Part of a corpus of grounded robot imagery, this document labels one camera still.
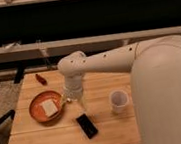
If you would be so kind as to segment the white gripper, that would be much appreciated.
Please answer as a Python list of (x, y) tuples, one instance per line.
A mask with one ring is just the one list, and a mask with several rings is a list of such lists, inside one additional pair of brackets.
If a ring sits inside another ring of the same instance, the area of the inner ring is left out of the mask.
[(66, 96), (66, 102), (71, 104), (74, 100), (81, 99), (83, 95), (83, 77), (80, 75), (69, 76), (65, 78), (64, 82), (64, 94)]

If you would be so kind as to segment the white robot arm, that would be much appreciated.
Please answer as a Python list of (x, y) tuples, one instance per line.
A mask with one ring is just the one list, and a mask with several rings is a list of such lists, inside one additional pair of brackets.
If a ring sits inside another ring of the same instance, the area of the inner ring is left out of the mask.
[(130, 73), (141, 144), (181, 144), (181, 36), (132, 43), (96, 55), (76, 51), (58, 62), (70, 98), (83, 95), (86, 72)]

